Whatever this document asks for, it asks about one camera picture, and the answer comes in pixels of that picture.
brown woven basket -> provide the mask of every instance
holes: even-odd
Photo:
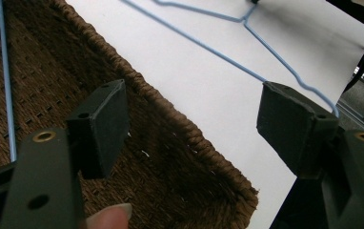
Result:
[[[257,204],[251,183],[71,6],[12,0],[5,16],[18,142],[41,128],[65,128],[95,88],[126,81],[130,137],[111,178],[82,180],[87,216],[130,202],[130,228],[248,226]],[[9,163],[3,85],[0,54],[0,166]]]

wicker basket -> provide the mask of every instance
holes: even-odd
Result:
[[[257,204],[251,183],[71,6],[12,0],[5,15],[18,141],[65,128],[95,88],[126,81],[130,137],[111,178],[82,180],[87,215],[130,202],[130,228],[248,226]],[[0,54],[0,166],[9,163],[3,85]]]

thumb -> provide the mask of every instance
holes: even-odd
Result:
[[[131,204],[107,207],[87,218],[88,229],[127,229],[131,217]]]

fingernail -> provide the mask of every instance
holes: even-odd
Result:
[[[121,203],[113,205],[112,207],[118,207],[123,209],[128,214],[128,219],[131,219],[132,206],[130,203]]]

white table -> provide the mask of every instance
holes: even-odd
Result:
[[[302,90],[242,26],[131,0],[270,81]],[[246,0],[175,0],[231,16]],[[68,0],[259,191],[250,228],[268,228],[295,176],[255,128],[262,84],[119,0]],[[364,25],[324,0],[261,0],[250,25],[304,80],[337,101],[364,52]]]

